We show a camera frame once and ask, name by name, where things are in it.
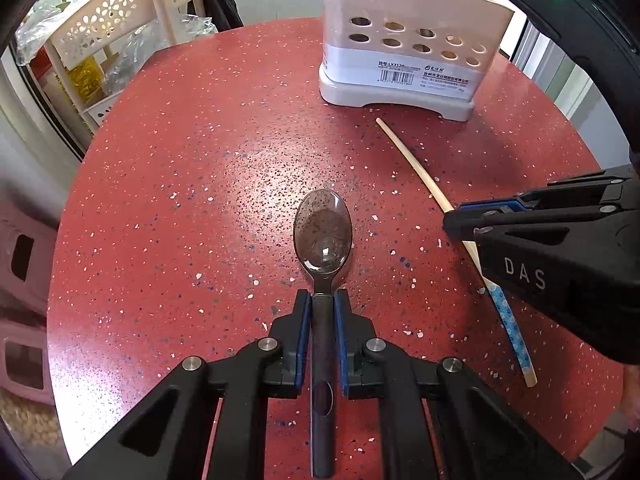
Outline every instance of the red speckled table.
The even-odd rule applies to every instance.
[[[620,366],[511,300],[538,385],[442,213],[376,126],[382,117],[453,203],[596,168],[548,98],[498,56],[468,123],[395,105],[345,108],[318,91],[318,20],[266,23],[156,54],[79,170],[49,298],[49,362],[75,462],[191,354],[231,355],[310,288],[292,224],[336,190],[354,227],[343,285],[409,354],[456,355],[574,458],[620,396]],[[382,478],[375,401],[337,404],[338,479]],[[266,478],[308,478],[308,393],[272,400]]]

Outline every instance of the plastic bag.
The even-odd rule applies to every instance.
[[[74,0],[65,10],[60,10],[49,0],[37,1],[31,9],[29,17],[15,33],[16,63],[24,66],[30,62],[49,39],[49,36],[88,1]]]
[[[195,38],[217,32],[216,26],[211,23],[211,18],[179,14],[177,21],[179,25],[175,29],[178,43],[187,43]],[[112,95],[123,90],[156,51],[168,46],[169,42],[164,37],[158,20],[149,22],[132,32],[125,46],[120,49],[116,61],[104,73],[102,82],[104,93]]]

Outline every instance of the black device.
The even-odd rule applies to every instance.
[[[640,182],[631,166],[446,213],[482,273],[604,355],[640,363]]]
[[[334,295],[339,377],[348,399],[379,399],[386,480],[581,480],[582,475],[455,357],[410,357]],[[233,357],[187,357],[63,480],[198,480],[222,397],[206,478],[262,480],[267,402],[300,394],[311,296]],[[433,424],[429,430],[425,399]]]
[[[640,153],[638,0],[511,1],[589,74]],[[476,241],[486,277],[604,355],[640,364],[640,183],[632,166],[465,203],[445,215],[444,229]]]

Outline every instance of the barcode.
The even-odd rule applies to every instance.
[[[380,71],[380,81],[383,83],[398,83],[410,85],[414,82],[414,75],[410,72],[392,72],[391,70]]]

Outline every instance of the metal spoon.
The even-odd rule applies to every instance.
[[[334,474],[334,296],[332,281],[351,251],[351,218],[333,191],[317,189],[298,207],[296,255],[314,280],[311,320],[311,474]]]

